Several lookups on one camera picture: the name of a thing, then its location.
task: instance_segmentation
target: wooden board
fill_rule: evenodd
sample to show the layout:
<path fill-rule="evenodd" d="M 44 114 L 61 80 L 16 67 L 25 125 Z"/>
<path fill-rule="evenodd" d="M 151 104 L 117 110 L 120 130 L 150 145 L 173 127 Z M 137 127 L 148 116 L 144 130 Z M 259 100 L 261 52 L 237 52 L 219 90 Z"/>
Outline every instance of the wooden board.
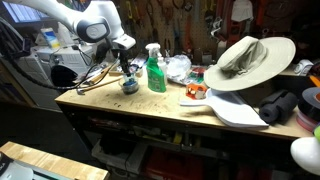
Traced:
<path fill-rule="evenodd" d="M 125 95 L 119 84 L 113 83 L 88 91 L 85 95 L 78 95 L 75 90 L 70 90 L 56 98 L 56 102 L 88 109 L 279 138 L 295 139 L 312 136 L 312 133 L 303 129 L 296 122 L 297 109 L 294 109 L 287 122 L 276 123 L 267 129 L 234 128 L 223 124 L 207 106 L 180 106 L 180 100 L 191 100 L 185 95 L 184 86 L 168 83 L 165 93 L 153 92 L 148 88 L 146 76 L 147 73 L 144 71 L 144 75 L 139 79 L 139 91 L 132 95 Z"/>
<path fill-rule="evenodd" d="M 37 166 L 67 178 L 77 180 L 105 180 L 109 172 L 70 159 L 59 157 L 14 142 L 7 142 L 0 148 L 7 156 Z"/>

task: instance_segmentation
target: red object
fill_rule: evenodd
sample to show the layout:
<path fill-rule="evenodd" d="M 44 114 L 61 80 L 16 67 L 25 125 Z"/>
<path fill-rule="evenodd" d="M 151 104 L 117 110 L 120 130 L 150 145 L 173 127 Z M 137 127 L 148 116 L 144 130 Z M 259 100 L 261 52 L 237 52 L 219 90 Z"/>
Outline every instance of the red object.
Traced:
<path fill-rule="evenodd" d="M 191 155 L 154 148 L 146 164 L 145 174 L 153 179 L 201 180 L 203 162 Z"/>
<path fill-rule="evenodd" d="M 266 6 L 267 6 L 268 2 L 269 2 L 269 0 L 259 0 L 258 14 L 257 14 L 257 18 L 256 18 L 257 26 L 263 25 L 264 12 L 266 10 Z"/>
<path fill-rule="evenodd" d="M 236 180 L 256 180 L 255 169 L 247 165 L 240 165 Z"/>
<path fill-rule="evenodd" d="M 191 99 L 197 99 L 196 94 L 198 91 L 203 91 L 203 95 L 205 96 L 205 92 L 207 91 L 207 87 L 201 84 L 188 84 L 186 89 L 186 96 Z"/>

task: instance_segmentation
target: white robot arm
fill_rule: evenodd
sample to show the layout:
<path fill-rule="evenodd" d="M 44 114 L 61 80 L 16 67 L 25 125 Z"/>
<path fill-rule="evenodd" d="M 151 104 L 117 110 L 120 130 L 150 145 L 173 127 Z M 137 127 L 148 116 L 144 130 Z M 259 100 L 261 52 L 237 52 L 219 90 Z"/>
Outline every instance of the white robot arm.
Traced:
<path fill-rule="evenodd" d="M 136 41 L 126 35 L 112 1 L 92 0 L 84 12 L 72 10 L 56 0 L 4 0 L 37 9 L 64 24 L 83 41 L 106 39 L 113 49 L 128 50 Z"/>

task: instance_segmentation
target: wide-brimmed hat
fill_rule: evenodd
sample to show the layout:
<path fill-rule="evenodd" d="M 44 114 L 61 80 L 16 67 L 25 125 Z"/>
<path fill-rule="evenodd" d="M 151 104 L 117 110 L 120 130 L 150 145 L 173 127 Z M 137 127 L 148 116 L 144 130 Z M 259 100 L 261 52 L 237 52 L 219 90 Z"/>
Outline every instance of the wide-brimmed hat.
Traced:
<path fill-rule="evenodd" d="M 226 50 L 204 73 L 207 86 L 220 91 L 249 88 L 285 70 L 296 52 L 284 37 L 256 39 L 246 36 Z"/>

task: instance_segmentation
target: small cup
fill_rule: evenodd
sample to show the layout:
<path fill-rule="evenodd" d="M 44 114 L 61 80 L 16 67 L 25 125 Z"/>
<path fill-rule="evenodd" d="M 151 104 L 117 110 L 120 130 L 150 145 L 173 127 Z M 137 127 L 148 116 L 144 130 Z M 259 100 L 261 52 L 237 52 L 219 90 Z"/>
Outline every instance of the small cup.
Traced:
<path fill-rule="evenodd" d="M 121 87 L 124 94 L 133 94 L 139 90 L 139 84 L 137 78 L 133 75 L 133 77 L 128 78 L 124 75 L 124 78 L 119 80 L 119 86 Z"/>

